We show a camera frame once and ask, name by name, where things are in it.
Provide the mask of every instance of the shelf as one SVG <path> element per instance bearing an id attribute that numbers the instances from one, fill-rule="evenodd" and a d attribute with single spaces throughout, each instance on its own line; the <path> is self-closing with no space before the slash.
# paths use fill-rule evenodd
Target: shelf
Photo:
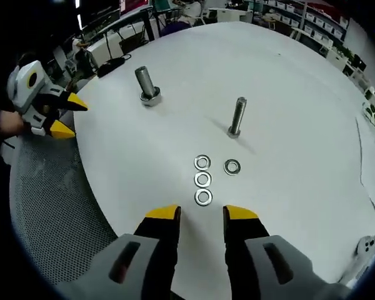
<path id="1" fill-rule="evenodd" d="M 321 28 L 322 31 L 324 31 L 325 33 L 327 33 L 328 35 L 332 36 L 334 39 L 337 39 L 338 41 L 341 41 L 343 43 L 343 40 L 342 39 L 339 39 L 338 37 L 334 36 L 333 33 L 330 33 L 328 30 L 326 30 L 325 28 L 321 27 L 320 25 L 318 25 L 317 23 L 315 23 L 314 21 L 310 21 L 309 19 L 305 19 L 306 22 L 310 22 L 311 24 L 314 24 L 315 26 L 317 26 L 318 28 Z"/>
<path id="2" fill-rule="evenodd" d="M 307 8 L 315 11 L 316 13 L 322 15 L 324 18 L 326 18 L 328 21 L 332 21 L 335 25 L 338 25 L 341 29 L 343 29 L 344 31 L 347 31 L 346 28 L 344 28 L 343 26 L 340 25 L 340 23 L 338 23 L 337 21 L 335 21 L 334 19 L 331 19 L 328 15 L 325 15 L 323 14 L 321 11 L 318 11 L 316 8 L 313 8 L 311 6 L 307 6 Z"/>
<path id="3" fill-rule="evenodd" d="M 264 5 L 269 6 L 270 8 L 276 8 L 276 9 L 279 9 L 279 10 L 281 10 L 281 11 L 286 11 L 287 13 L 289 13 L 289 14 L 293 14 L 293 15 L 295 15 L 295 16 L 297 16 L 297 17 L 300 17 L 300 18 L 303 17 L 303 15 L 298 14 L 298 13 L 296 13 L 296 12 L 288 11 L 287 9 L 283 9 L 283 8 L 280 8 L 280 7 L 276 7 L 276 6 L 273 6 L 273 5 L 269 5 L 269 4 L 267 4 L 267 3 L 264 3 Z"/>
<path id="4" fill-rule="evenodd" d="M 294 3 L 298 3 L 300 5 L 303 5 L 304 6 L 304 3 L 301 2 L 301 1 L 298 1 L 298 0 L 290 0 L 291 2 L 294 2 Z M 338 25 L 341 29 L 343 29 L 344 31 L 347 31 L 346 28 L 344 28 L 343 26 L 340 25 L 340 23 L 338 23 L 337 21 L 335 21 L 334 19 L 331 19 L 328 15 L 322 13 L 321 11 L 319 11 L 318 9 L 314 8 L 314 7 L 311 7 L 307 4 L 307 8 L 311 9 L 312 11 L 315 11 L 316 13 L 322 15 L 324 18 L 326 18 L 328 21 L 332 21 L 335 25 Z"/>

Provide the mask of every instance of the storage bin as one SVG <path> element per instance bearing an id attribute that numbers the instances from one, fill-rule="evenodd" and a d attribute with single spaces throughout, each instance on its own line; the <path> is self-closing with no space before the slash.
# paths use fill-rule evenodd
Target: storage bin
<path id="1" fill-rule="evenodd" d="M 325 22 L 324 28 L 327 32 L 332 33 L 333 27 L 330 24 Z"/>
<path id="2" fill-rule="evenodd" d="M 286 5 L 286 10 L 287 11 L 290 11 L 291 13 L 294 13 L 294 6 L 291 6 L 291 5 Z"/>
<path id="3" fill-rule="evenodd" d="M 325 45 L 328 45 L 328 47 L 332 47 L 332 45 L 333 45 L 333 41 L 331 39 L 329 39 L 327 36 L 322 36 L 322 42 Z"/>
<path id="4" fill-rule="evenodd" d="M 295 21 L 295 20 L 292 19 L 292 21 L 290 21 L 290 25 L 291 25 L 292 27 L 298 28 L 298 27 L 299 27 L 299 22 L 297 22 L 297 21 Z"/>
<path id="5" fill-rule="evenodd" d="M 315 24 L 317 24 L 319 27 L 324 27 L 325 22 L 318 17 L 315 18 Z"/>
<path id="6" fill-rule="evenodd" d="M 285 16 L 282 16 L 282 22 L 285 23 L 285 24 L 290 24 L 290 17 L 285 17 Z"/>
<path id="7" fill-rule="evenodd" d="M 342 39 L 343 33 L 338 31 L 337 29 L 334 30 L 333 35 L 336 36 L 338 39 Z"/>
<path id="8" fill-rule="evenodd" d="M 282 15 L 281 15 L 281 14 L 278 14 L 278 13 L 274 13 L 273 18 L 274 18 L 275 20 L 277 20 L 277 21 L 280 21 L 281 18 L 282 18 Z"/>
<path id="9" fill-rule="evenodd" d="M 343 17 L 340 17 L 340 25 L 344 28 L 347 29 L 349 25 L 349 21 L 344 19 Z"/>
<path id="10" fill-rule="evenodd" d="M 314 39 L 316 39 L 317 41 L 322 41 L 323 35 L 314 30 Z"/>
<path id="11" fill-rule="evenodd" d="M 276 7 L 277 8 L 281 8 L 281 9 L 286 9 L 286 4 L 285 3 L 283 3 L 283 2 L 277 2 L 276 3 Z"/>
<path id="12" fill-rule="evenodd" d="M 315 16 L 313 14 L 310 14 L 309 12 L 306 12 L 306 19 L 310 21 L 314 21 Z"/>
<path id="13" fill-rule="evenodd" d="M 311 27 L 308 27 L 307 25 L 304 25 L 304 31 L 307 32 L 308 34 L 313 33 L 313 29 Z"/>

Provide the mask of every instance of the bolt head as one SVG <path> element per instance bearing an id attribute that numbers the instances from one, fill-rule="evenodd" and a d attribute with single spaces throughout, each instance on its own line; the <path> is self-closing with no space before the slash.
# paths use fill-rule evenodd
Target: bolt head
<path id="1" fill-rule="evenodd" d="M 239 137 L 239 135 L 240 135 L 240 129 L 237 132 L 237 134 L 233 134 L 231 132 L 231 129 L 232 129 L 232 127 L 229 127 L 229 129 L 227 130 L 227 136 L 229 136 L 231 139 L 237 139 Z"/>

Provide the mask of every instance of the metal nut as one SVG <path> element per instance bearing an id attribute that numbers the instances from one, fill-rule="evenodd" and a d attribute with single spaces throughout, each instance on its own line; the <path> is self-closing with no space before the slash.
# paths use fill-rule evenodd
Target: metal nut
<path id="1" fill-rule="evenodd" d="M 156 92 L 152 98 L 147 97 L 144 92 L 140 94 L 140 100 L 144 106 L 153 107 L 161 102 L 162 97 L 160 88 L 155 86 L 154 89 Z"/>

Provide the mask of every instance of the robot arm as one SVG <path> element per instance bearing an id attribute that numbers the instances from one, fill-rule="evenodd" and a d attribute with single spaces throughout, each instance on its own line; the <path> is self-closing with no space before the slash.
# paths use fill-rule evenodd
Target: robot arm
<path id="1" fill-rule="evenodd" d="M 313 272 L 309 258 L 280 236 L 270 236 L 257 214 L 223 207 L 225 262 L 232 300 L 344 299 L 349 290 Z M 134 234 L 124 234 L 92 260 L 88 272 L 57 290 L 66 299 L 170 299 L 178 262 L 181 207 L 148 212 Z"/>
<path id="2" fill-rule="evenodd" d="M 58 109 L 88 110 L 76 94 L 53 84 L 39 61 L 15 68 L 7 81 L 7 94 L 32 133 L 39 136 L 73 138 L 75 133 L 58 121 Z"/>

